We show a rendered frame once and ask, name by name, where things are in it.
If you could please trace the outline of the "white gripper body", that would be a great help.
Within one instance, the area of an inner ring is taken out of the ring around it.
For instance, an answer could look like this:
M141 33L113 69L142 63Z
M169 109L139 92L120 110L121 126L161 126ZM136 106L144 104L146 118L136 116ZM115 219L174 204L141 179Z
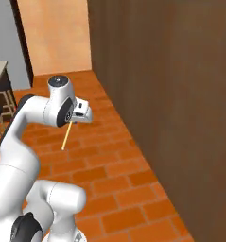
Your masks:
M93 121L92 109L88 108L85 113L74 112L71 118L72 122L81 122L81 123L91 123Z

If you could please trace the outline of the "yellow straw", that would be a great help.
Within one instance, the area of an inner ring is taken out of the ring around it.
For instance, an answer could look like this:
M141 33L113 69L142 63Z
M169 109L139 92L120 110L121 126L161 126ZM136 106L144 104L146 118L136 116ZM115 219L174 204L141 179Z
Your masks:
M65 136L64 136L64 139L63 139L63 143L62 143L62 146L61 146L61 150L65 149L65 146L66 146L66 143L67 143L67 140L68 140L68 136L69 136L72 124L73 124L73 122L70 122L69 125L68 125L67 131L65 133Z

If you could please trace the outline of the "brown wooden cabinet panel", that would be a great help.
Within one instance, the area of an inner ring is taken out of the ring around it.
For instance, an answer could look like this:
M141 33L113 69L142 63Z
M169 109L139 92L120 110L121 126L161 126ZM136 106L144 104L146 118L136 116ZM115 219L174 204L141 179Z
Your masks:
M92 66L196 242L226 242L226 0L87 0Z

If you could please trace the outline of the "wooden frame stool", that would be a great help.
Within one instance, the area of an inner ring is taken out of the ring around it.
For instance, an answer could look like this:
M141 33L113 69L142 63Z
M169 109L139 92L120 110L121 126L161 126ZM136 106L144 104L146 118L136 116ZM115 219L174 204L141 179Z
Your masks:
M0 91L0 95L2 95L5 99L5 104L3 105L3 108L8 110L7 112L4 112L4 115L14 115L16 111L16 104L12 97L11 90Z

